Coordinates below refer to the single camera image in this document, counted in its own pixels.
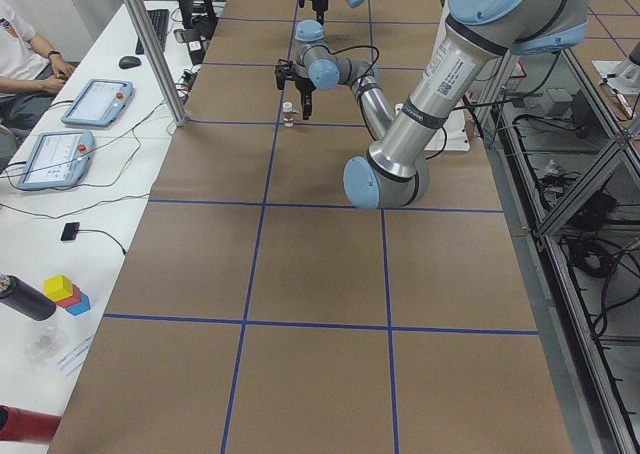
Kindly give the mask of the white PPR valve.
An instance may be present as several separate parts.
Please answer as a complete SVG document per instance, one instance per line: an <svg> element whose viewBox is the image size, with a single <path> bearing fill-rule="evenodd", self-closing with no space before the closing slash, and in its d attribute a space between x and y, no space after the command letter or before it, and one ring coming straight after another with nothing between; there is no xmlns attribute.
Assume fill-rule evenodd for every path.
<svg viewBox="0 0 640 454"><path fill-rule="evenodd" d="M282 103L282 113L281 113L281 117L282 117L282 123L285 127L290 128L294 125L295 119L295 110L294 110L294 106L291 102L289 101L285 101Z"/></svg>

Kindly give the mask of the black computer mouse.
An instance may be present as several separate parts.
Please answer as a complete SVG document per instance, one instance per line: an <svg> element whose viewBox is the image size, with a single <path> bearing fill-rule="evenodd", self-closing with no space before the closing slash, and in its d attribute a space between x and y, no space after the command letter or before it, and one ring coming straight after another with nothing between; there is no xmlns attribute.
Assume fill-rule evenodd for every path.
<svg viewBox="0 0 640 454"><path fill-rule="evenodd" d="M122 70L139 67L142 64L141 59L137 56L123 56L119 59L118 66Z"/></svg>

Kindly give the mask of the upper teach pendant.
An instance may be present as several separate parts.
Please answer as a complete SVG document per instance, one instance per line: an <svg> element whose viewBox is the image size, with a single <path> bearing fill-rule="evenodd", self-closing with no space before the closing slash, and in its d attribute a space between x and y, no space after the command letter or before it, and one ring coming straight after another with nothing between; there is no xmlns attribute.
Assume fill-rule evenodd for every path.
<svg viewBox="0 0 640 454"><path fill-rule="evenodd" d="M130 81L91 79L61 117L67 126L106 128L134 94Z"/></svg>

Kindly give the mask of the teach pendant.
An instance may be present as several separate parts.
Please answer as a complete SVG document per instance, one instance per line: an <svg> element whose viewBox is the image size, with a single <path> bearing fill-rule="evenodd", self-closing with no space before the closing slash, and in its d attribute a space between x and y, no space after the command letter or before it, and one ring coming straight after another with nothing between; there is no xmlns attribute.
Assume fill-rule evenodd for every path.
<svg viewBox="0 0 640 454"><path fill-rule="evenodd" d="M90 130L40 134L17 181L26 191L71 188L89 169L94 136Z"/></svg>
<svg viewBox="0 0 640 454"><path fill-rule="evenodd" d="M91 79L61 117L67 126L106 128L134 94L130 81Z"/></svg>

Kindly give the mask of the lower teach pendant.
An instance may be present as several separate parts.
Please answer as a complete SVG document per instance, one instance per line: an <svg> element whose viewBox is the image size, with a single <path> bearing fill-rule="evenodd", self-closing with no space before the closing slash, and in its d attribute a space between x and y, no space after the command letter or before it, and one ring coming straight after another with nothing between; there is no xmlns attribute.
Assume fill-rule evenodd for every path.
<svg viewBox="0 0 640 454"><path fill-rule="evenodd" d="M90 130L40 134L17 181L26 191L71 188L89 169L94 136Z"/></svg>

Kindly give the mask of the small black device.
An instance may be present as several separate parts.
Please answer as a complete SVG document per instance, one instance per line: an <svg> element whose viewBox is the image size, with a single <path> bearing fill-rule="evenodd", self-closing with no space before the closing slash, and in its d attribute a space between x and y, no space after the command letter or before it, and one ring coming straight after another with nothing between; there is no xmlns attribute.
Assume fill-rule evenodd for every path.
<svg viewBox="0 0 640 454"><path fill-rule="evenodd" d="M64 225L63 231L60 236L61 242L70 242L76 239L80 230L79 222L67 222Z"/></svg>

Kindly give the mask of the seated person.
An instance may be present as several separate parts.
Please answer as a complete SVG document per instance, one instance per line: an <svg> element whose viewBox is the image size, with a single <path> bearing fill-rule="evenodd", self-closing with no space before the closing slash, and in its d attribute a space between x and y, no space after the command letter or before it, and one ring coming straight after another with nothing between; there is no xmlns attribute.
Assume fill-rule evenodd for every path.
<svg viewBox="0 0 640 454"><path fill-rule="evenodd" d="M37 125L76 69L8 3L1 3L1 124L12 152Z"/></svg>

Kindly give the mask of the blue block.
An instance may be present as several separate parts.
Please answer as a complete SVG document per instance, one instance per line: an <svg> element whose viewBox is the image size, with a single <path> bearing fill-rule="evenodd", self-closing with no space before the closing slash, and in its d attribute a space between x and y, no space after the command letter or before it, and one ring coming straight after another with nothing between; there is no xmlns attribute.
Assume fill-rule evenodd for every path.
<svg viewBox="0 0 640 454"><path fill-rule="evenodd" d="M65 308L66 312L73 316L79 316L81 314L84 314L88 312L90 309L91 309L90 299L83 292L80 293L80 298L78 303L70 305Z"/></svg>

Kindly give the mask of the yellow block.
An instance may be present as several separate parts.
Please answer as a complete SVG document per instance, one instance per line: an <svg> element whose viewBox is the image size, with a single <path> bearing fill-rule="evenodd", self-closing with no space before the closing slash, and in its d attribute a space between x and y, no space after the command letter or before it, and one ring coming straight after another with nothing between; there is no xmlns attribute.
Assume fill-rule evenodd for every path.
<svg viewBox="0 0 640 454"><path fill-rule="evenodd" d="M64 275L57 275L44 281L44 295L59 306L64 306L74 295L73 283Z"/></svg>

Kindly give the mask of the black cylinder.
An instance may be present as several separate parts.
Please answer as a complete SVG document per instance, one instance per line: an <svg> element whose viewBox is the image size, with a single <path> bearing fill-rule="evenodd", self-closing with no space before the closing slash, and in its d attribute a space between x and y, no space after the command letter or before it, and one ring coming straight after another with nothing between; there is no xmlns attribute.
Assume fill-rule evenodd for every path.
<svg viewBox="0 0 640 454"><path fill-rule="evenodd" d="M1 303L35 321L50 318L56 304L28 283L13 275L1 275Z"/></svg>

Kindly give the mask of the red cylinder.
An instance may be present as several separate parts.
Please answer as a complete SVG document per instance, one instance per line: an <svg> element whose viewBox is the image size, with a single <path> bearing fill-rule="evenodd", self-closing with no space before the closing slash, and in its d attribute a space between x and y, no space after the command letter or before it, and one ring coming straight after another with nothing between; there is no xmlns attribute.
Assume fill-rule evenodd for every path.
<svg viewBox="0 0 640 454"><path fill-rule="evenodd" d="M60 416L2 405L1 440L48 444L60 422Z"/></svg>

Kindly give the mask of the white metal base plate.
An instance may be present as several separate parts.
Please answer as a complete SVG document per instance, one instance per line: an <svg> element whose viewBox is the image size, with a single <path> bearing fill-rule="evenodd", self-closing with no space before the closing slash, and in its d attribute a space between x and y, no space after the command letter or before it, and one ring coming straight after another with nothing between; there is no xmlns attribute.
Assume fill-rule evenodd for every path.
<svg viewBox="0 0 640 454"><path fill-rule="evenodd" d="M425 147L426 151L467 152L470 143L465 129L465 117L462 111L454 111L449 115L442 129L440 129Z"/></svg>

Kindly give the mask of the aluminium frame post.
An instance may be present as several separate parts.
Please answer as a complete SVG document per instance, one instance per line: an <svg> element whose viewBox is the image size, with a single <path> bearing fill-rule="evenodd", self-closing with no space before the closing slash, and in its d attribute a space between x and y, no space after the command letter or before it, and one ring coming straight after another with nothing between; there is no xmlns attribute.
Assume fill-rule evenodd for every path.
<svg viewBox="0 0 640 454"><path fill-rule="evenodd" d="M147 14L143 0L123 0L135 32L144 48L147 60L159 85L164 101L177 126L187 121L187 115L179 98L174 79L169 71L157 35Z"/></svg>

